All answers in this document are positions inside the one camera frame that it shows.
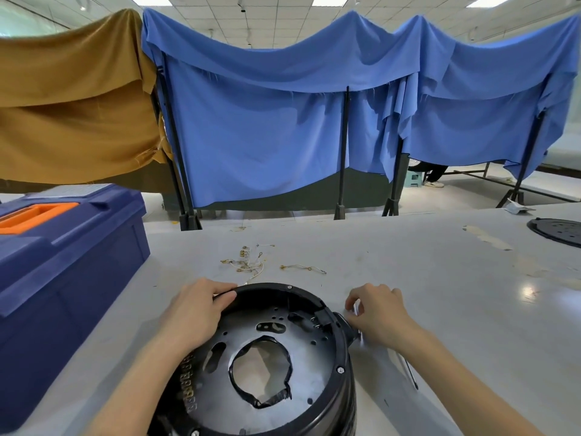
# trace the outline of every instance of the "gray table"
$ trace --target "gray table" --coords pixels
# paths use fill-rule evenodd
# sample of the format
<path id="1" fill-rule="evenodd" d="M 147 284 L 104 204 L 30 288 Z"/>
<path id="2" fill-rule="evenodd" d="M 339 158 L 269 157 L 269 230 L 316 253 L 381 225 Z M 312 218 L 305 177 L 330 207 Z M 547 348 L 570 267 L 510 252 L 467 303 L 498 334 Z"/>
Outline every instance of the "gray table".
<path id="1" fill-rule="evenodd" d="M 534 215 L 581 220 L 581 204 Z M 200 276 L 242 284 L 248 275 L 220 260 L 272 243 L 261 248 L 267 261 L 256 281 L 307 289 L 335 310 L 366 281 L 398 286 L 410 314 L 524 416 L 548 435 L 578 436 L 581 249 L 534 234 L 528 219 L 491 209 L 150 234 L 151 257 L 16 434 L 79 434 L 181 285 Z M 280 269 L 295 263 L 327 275 Z M 358 434 L 460 434 L 417 374 L 419 392 L 412 388 L 393 353 L 355 343 L 352 359 Z"/>

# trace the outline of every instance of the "draped blue fabric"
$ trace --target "draped blue fabric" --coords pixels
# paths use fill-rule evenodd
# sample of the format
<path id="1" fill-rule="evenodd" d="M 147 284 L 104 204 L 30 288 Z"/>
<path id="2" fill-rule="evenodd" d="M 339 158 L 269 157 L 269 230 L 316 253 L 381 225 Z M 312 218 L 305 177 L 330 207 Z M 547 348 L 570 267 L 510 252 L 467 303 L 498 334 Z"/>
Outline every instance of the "draped blue fabric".
<path id="1" fill-rule="evenodd" d="M 422 17 L 391 34 L 351 12 L 286 49 L 247 50 L 146 9 L 142 46 L 163 68 L 184 156 L 181 174 L 201 207 L 277 195 L 336 173 L 347 86 L 347 167 L 391 179 L 401 137 L 415 159 L 444 165 L 506 159 L 515 171 L 535 115 L 547 109 L 534 169 L 563 131 L 579 18 L 473 46 Z"/>

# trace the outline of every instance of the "left hand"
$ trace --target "left hand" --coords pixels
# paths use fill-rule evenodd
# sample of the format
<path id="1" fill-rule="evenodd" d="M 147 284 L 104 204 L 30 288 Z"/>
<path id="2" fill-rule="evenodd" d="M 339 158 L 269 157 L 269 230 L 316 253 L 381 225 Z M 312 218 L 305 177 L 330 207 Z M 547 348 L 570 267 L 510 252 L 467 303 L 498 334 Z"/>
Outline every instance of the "left hand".
<path id="1" fill-rule="evenodd" d="M 222 311 L 236 298 L 232 289 L 237 286 L 207 278 L 184 286 L 162 315 L 157 337 L 183 358 L 214 335 Z"/>

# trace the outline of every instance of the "person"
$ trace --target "person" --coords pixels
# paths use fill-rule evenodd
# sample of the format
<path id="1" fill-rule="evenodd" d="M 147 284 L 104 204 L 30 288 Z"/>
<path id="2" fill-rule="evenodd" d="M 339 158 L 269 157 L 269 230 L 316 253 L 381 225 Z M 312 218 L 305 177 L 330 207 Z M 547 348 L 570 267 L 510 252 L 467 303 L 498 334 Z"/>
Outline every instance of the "person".
<path id="1" fill-rule="evenodd" d="M 424 162 L 424 161 L 413 161 L 410 160 L 410 166 L 407 168 L 410 171 L 415 171 L 415 172 L 423 172 L 426 173 L 426 179 L 424 182 L 424 185 L 426 187 L 433 187 L 433 188 L 443 188 L 444 184 L 441 182 L 438 182 L 440 180 L 440 178 L 442 177 L 442 175 L 444 175 L 444 173 L 447 170 L 447 166 L 445 165 L 438 165 L 438 164 L 432 164 L 430 162 Z"/>
<path id="2" fill-rule="evenodd" d="M 84 435 L 146 435 L 171 374 L 190 351 L 213 336 L 222 311 L 236 297 L 235 287 L 206 278 L 184 287 L 162 315 L 156 336 L 140 351 Z M 349 293 L 345 309 L 349 324 L 366 338 L 410 362 L 465 436 L 543 436 L 408 315 L 399 289 L 367 283 Z"/>

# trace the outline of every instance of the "navy blue toolbox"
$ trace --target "navy blue toolbox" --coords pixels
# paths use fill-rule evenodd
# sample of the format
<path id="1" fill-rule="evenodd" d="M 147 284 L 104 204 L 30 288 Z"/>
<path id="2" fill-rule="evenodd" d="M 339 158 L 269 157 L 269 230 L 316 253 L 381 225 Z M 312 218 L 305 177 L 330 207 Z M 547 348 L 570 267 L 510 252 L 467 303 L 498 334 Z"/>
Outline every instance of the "navy blue toolbox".
<path id="1" fill-rule="evenodd" d="M 63 185 L 0 205 L 0 433 L 21 426 L 149 256 L 141 193 Z"/>

